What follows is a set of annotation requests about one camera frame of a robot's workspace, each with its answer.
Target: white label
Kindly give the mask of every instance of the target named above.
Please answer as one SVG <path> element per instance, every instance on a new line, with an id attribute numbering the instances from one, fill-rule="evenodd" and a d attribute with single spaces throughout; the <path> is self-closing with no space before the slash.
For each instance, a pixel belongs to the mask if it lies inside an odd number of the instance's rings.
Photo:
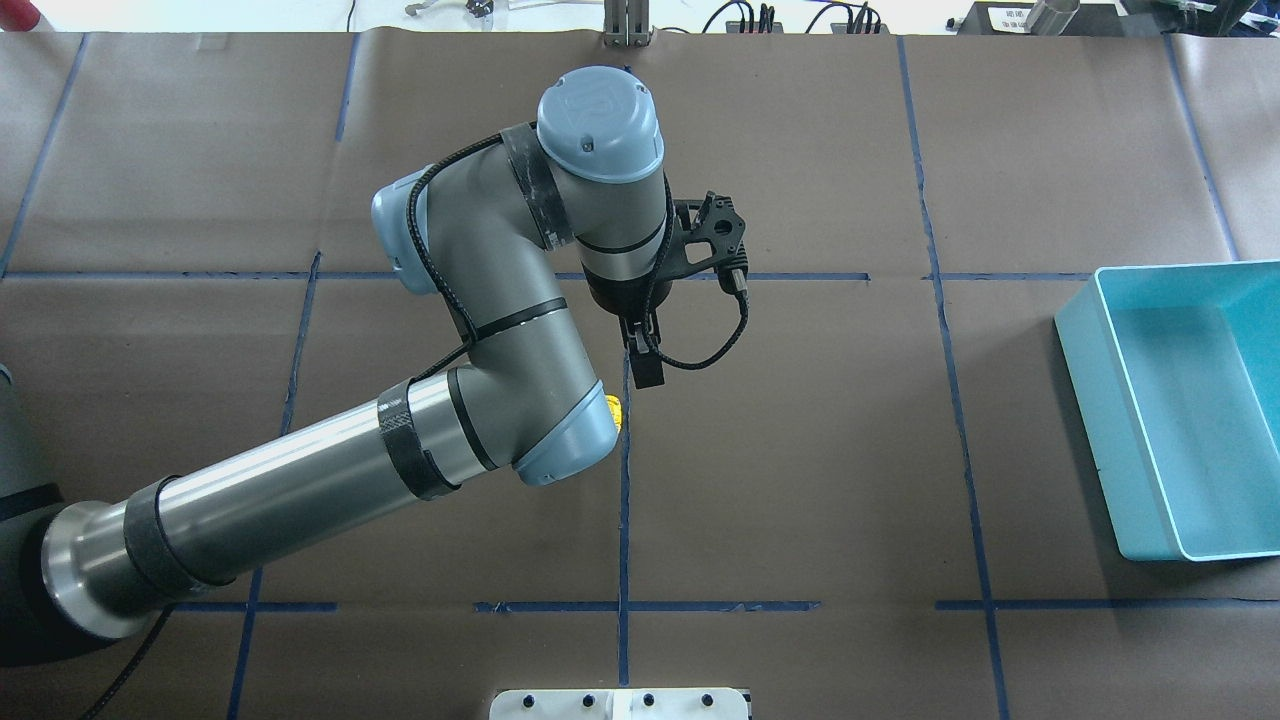
<path id="1" fill-rule="evenodd" d="M 996 32 L 1019 32 L 1027 35 L 1027 13 L 1023 8 L 987 8 L 991 29 Z"/>

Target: table surface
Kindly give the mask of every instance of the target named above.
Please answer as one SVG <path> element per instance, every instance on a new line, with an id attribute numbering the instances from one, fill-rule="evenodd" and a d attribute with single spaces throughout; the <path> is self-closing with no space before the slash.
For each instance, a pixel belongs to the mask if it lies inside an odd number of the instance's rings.
<path id="1" fill-rule="evenodd" d="M 746 218 L 753 313 L 548 488 L 509 470 L 174 615 L 108 717 L 484 717 L 506 688 L 750 688 L 756 717 L 1280 707 L 1280 562 L 1116 551 L 1052 315 L 1098 266 L 1280 256 L 1265 41 L 664 33 L 0 37 L 0 361 L 69 500 L 266 442 L 452 347 L 371 193 L 585 64 L 653 90 L 680 197 Z M 668 352 L 732 328 L 677 284 Z M 137 639 L 0 671 L 70 716 Z"/>

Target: electrical cord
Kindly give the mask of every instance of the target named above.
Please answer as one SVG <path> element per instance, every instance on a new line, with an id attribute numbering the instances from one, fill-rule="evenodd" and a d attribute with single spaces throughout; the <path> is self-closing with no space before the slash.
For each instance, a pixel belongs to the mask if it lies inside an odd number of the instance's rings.
<path id="1" fill-rule="evenodd" d="M 818 20 L 822 18 L 822 15 L 824 15 L 827 13 L 827 10 L 831 10 L 832 8 L 844 8 L 845 12 L 849 13 L 849 24 L 850 26 L 854 24 L 854 6 L 852 5 L 845 5 L 844 3 L 827 3 L 826 5 L 822 6 L 820 10 L 818 10 L 818 14 L 814 15 L 812 20 L 809 20 L 809 27 L 804 28 L 804 33 L 809 35 L 809 32 L 813 29 L 813 26 L 818 24 Z"/>
<path id="2" fill-rule="evenodd" d="M 877 12 L 874 8 L 870 6 L 870 4 L 861 3 L 855 5 L 851 3 L 835 3 L 835 1 L 827 3 L 826 5 L 823 5 L 820 10 L 818 10 L 818 14 L 815 14 L 813 19 L 809 22 L 809 27 L 804 29 L 804 33 L 809 35 L 809 32 L 813 31 L 814 26 L 818 24 L 818 19 L 822 18 L 822 15 L 832 8 L 844 8 L 845 13 L 847 13 L 849 18 L 845 24 L 845 32 L 847 35 L 870 35 L 873 28 L 872 23 L 876 23 L 874 32 L 879 33 L 881 15 L 879 12 Z M 858 9 L 856 18 L 854 17 L 855 8 Z"/>
<path id="3" fill-rule="evenodd" d="M 755 8 L 753 8 L 750 3 L 748 3 L 746 0 L 728 0 L 728 3 L 724 3 L 714 13 L 712 13 L 710 18 L 707 18 L 707 24 L 703 26 L 703 32 L 710 29 L 712 23 L 716 22 L 716 18 L 718 18 L 721 13 L 723 13 L 724 10 L 730 9 L 733 5 L 739 6 L 737 8 L 739 12 L 742 12 L 742 8 L 746 8 L 746 18 L 742 20 L 742 24 L 737 26 L 737 32 L 740 33 L 746 32 L 748 27 L 755 24 Z"/>
<path id="4" fill-rule="evenodd" d="M 529 126 L 535 127 L 536 123 L 529 123 Z M 476 343 L 476 325 L 475 322 L 471 320 L 471 314 L 467 313 L 466 306 L 462 305 L 462 300 L 453 292 L 449 283 L 444 281 L 440 270 L 436 269 L 435 263 L 431 261 L 430 252 L 426 251 L 426 242 L 422 241 L 422 231 L 417 224 L 419 197 L 421 197 L 422 191 L 426 190 L 426 183 L 431 182 L 431 178 L 440 174 L 442 170 L 468 155 L 474 155 L 500 142 L 502 135 L 490 135 L 479 142 L 472 142 L 462 150 L 452 152 L 439 163 L 431 165 L 420 178 L 417 178 L 413 187 L 410 188 L 408 202 L 406 202 L 404 213 L 406 222 L 408 223 L 408 236 L 410 240 L 413 241 L 413 250 L 417 251 L 417 258 L 422 261 L 422 266 L 426 268 L 426 274 L 431 277 L 431 282 L 435 283 L 435 288 L 440 292 L 440 297 L 444 299 L 444 302 L 448 304 L 449 309 L 453 310 L 453 314 L 457 315 L 458 320 L 462 323 L 462 345 L 456 347 L 452 352 L 438 360 L 426 370 L 415 375 L 411 382 L 416 383 L 439 373 L 442 369 L 448 366 L 449 363 L 453 363 L 465 352 L 475 347 Z"/>
<path id="5" fill-rule="evenodd" d="M 138 665 L 142 664 L 142 659 L 146 657 L 147 651 L 151 650 L 151 646 L 155 644 L 156 638 L 160 637 L 160 630 L 164 629 L 164 624 L 168 623 L 169 616 L 173 615 L 173 609 L 174 606 L 169 605 L 160 611 L 160 616 L 156 618 L 155 624 L 151 625 L 151 632 L 147 633 L 147 637 L 142 639 L 142 644 L 140 644 L 138 650 L 133 652 L 133 657 L 129 659 L 129 662 L 124 666 L 123 670 L 120 670 L 120 674 L 115 676 L 115 682 L 111 683 L 109 688 L 106 688 L 106 692 L 102 693 L 102 697 L 97 698 L 97 702 L 93 703 L 93 707 L 90 707 L 88 710 L 84 711 L 83 715 L 81 715 L 81 720 L 93 720 L 93 717 L 97 717 L 97 715 L 102 712 L 106 705 L 111 702 L 111 698 L 115 697 L 115 693 L 120 692 L 120 688 L 124 687 L 124 682 L 128 680 L 129 675 L 132 675 L 133 671 L 138 669 Z"/>
<path id="6" fill-rule="evenodd" d="M 671 183 L 667 182 L 666 174 L 662 177 L 662 184 L 667 191 L 667 222 L 663 228 L 662 245 L 658 246 L 658 256 L 654 259 L 653 270 L 649 273 L 649 283 L 644 293 L 644 314 L 640 320 L 640 334 L 644 337 L 645 345 L 653 348 L 653 354 L 658 356 L 658 360 L 681 370 L 701 370 L 714 365 L 716 361 L 732 350 L 733 345 L 736 345 L 739 338 L 742 337 L 742 332 L 746 329 L 746 318 L 750 311 L 750 302 L 748 301 L 745 290 L 733 293 L 733 297 L 737 299 L 737 327 L 733 328 L 733 333 L 728 336 L 724 345 L 713 352 L 710 357 L 700 363 L 685 363 L 682 360 L 669 357 L 663 354 L 662 350 L 658 350 L 658 343 L 653 341 L 653 332 L 649 329 L 646 320 L 649 319 L 649 314 L 653 313 L 653 296 L 658 290 L 658 269 L 662 268 L 662 264 L 667 260 L 667 254 L 671 251 L 671 238 L 676 231 L 676 202 L 671 199 Z"/>
<path id="7" fill-rule="evenodd" d="M 536 122 L 529 123 L 529 126 L 536 127 L 538 123 Z M 410 238 L 413 241 L 413 250 L 417 251 L 419 260 L 422 261 L 422 266 L 426 268 L 426 273 L 431 277 L 431 282 L 435 283 L 435 287 L 440 292 L 440 296 L 444 297 L 444 301 L 449 305 L 449 309 L 453 310 L 453 313 L 458 316 L 463 327 L 462 345 L 456 347 L 452 352 L 449 352 L 436 363 L 434 363 L 426 370 L 415 375 L 410 380 L 411 383 L 424 380 L 434 375 L 435 373 L 440 372 L 451 363 L 461 357 L 465 352 L 470 351 L 476 342 L 476 327 L 475 323 L 471 320 L 471 315 L 462 305 L 462 300 L 457 296 L 457 293 L 453 292 L 453 288 L 451 288 L 449 284 L 444 281 L 444 277 L 440 275 L 440 270 L 436 269 L 435 263 L 431 261 L 431 255 L 426 250 L 426 242 L 422 240 L 422 231 L 417 223 L 419 197 L 422 195 L 422 191 L 426 188 L 426 184 L 431 182 L 431 178 L 438 176 L 442 170 L 462 160 L 463 158 L 467 158 L 468 155 L 474 155 L 475 152 L 479 152 L 486 147 L 493 147 L 494 145 L 498 145 L 500 142 L 502 142 L 502 136 L 493 135 L 479 142 L 474 142 L 461 150 L 454 151 L 453 154 L 444 158 L 439 163 L 431 165 L 430 169 L 428 169 L 425 173 L 422 173 L 420 178 L 417 178 L 417 181 L 413 183 L 413 187 L 410 188 L 408 202 L 406 202 L 404 211 L 406 211 L 406 220 L 408 223 L 408 234 Z M 667 182 L 666 176 L 663 176 L 662 182 L 667 195 L 667 219 L 663 223 L 664 227 L 663 227 L 662 245 L 658 246 L 658 255 L 654 259 L 654 269 L 649 274 L 648 287 L 645 288 L 644 315 L 643 315 L 644 318 L 648 318 L 650 311 L 653 310 L 653 299 L 658 287 L 658 269 L 662 268 L 662 264 L 667 259 L 667 254 L 671 251 L 671 241 L 672 237 L 675 236 L 675 228 L 676 228 L 675 224 L 676 204 L 671 199 L 671 184 Z M 678 368 L 681 370 L 701 370 L 703 368 L 710 366 L 717 360 L 723 357 L 724 354 L 733 347 L 733 345 L 739 341 L 739 338 L 742 337 L 742 332 L 746 329 L 746 319 L 750 309 L 746 291 L 744 290 L 733 295 L 737 299 L 737 310 L 740 315 L 737 328 L 735 328 L 733 333 L 724 342 L 724 345 L 721 346 L 721 348 L 717 350 L 710 357 L 700 363 L 685 363 L 664 355 L 660 350 L 658 350 L 657 343 L 653 342 L 653 333 L 649 331 L 645 323 L 641 322 L 640 332 L 644 336 L 645 343 L 648 343 L 649 347 L 654 350 L 654 354 L 658 356 L 659 360 L 671 365 L 672 368 Z"/>

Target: blue joint cap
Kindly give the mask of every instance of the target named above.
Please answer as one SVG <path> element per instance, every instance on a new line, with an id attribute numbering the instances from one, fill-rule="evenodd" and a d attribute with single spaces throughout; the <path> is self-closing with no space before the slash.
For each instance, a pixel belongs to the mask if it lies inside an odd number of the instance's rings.
<path id="1" fill-rule="evenodd" d="M 431 165 L 421 170 L 402 177 L 392 184 L 374 193 L 371 214 L 374 217 L 374 231 L 378 232 L 378 241 L 383 245 L 383 252 L 392 264 L 392 270 L 401 283 L 413 295 L 428 295 L 438 292 L 426 266 L 417 256 L 413 240 L 408 236 L 408 223 L 404 220 L 404 211 L 408 208 L 408 193 L 413 190 L 413 183 L 422 173 L 431 169 Z M 422 232 L 422 245 L 426 245 L 426 192 L 417 197 L 417 227 Z"/>
<path id="2" fill-rule="evenodd" d="M 538 140 L 566 170 L 611 184 L 649 177 L 666 152 L 649 88 L 604 65 L 579 68 L 547 88 L 538 102 Z"/>
<path id="3" fill-rule="evenodd" d="M 613 424 L 604 383 L 596 382 L 547 437 L 512 465 L 526 486 L 549 486 L 581 473 L 613 450 L 618 427 Z"/>

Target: black tape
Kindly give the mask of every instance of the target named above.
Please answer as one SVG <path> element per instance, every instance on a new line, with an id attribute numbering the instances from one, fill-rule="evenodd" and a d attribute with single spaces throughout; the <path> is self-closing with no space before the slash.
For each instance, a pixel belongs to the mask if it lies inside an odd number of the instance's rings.
<path id="1" fill-rule="evenodd" d="M 480 325 L 479 328 L 476 328 L 476 341 L 481 341 L 486 337 L 495 336 L 502 331 L 509 331 L 511 328 L 522 323 L 527 323 L 534 318 L 541 318 L 543 315 L 554 313 L 557 310 L 564 310 L 566 307 L 568 307 L 568 304 L 564 302 L 563 297 L 548 300 L 547 302 L 539 302 L 538 305 L 530 305 L 529 307 L 525 307 L 518 313 L 512 313 L 506 318 L 498 318 L 492 323 L 485 323 Z"/>
<path id="2" fill-rule="evenodd" d="M 206 580 L 188 570 L 169 544 L 160 524 L 160 491 L 180 475 L 169 475 L 129 496 L 124 503 L 124 550 L 138 573 L 174 601 L 202 594 L 232 580 Z"/>
<path id="3" fill-rule="evenodd" d="M 497 470 L 498 466 L 493 464 L 489 459 L 489 454 L 485 452 L 484 446 L 480 445 L 480 436 L 476 434 L 476 427 L 471 424 L 471 415 L 467 414 L 467 405 L 462 401 L 462 388 L 458 386 L 458 369 L 453 368 L 448 373 L 449 379 L 449 400 L 453 401 L 453 411 L 458 415 L 458 424 L 462 425 L 462 434 L 467 436 L 467 445 L 471 446 L 471 452 L 475 454 L 476 460 L 484 465 L 485 470 Z"/>
<path id="4" fill-rule="evenodd" d="M 512 126 L 502 131 L 502 146 L 507 149 L 511 172 L 541 233 L 543 250 L 549 252 L 573 242 L 573 225 L 568 222 L 564 200 L 556 187 L 556 176 L 543 145 L 538 142 L 538 133 L 529 123 Z"/>
<path id="5" fill-rule="evenodd" d="M 431 452 L 422 447 L 408 409 L 408 386 L 404 380 L 378 396 L 378 428 L 404 487 L 422 500 L 435 500 L 458 486 L 444 479 Z"/>
<path id="6" fill-rule="evenodd" d="M 58 486 L 46 483 L 0 497 L 0 523 L 63 501 Z"/>

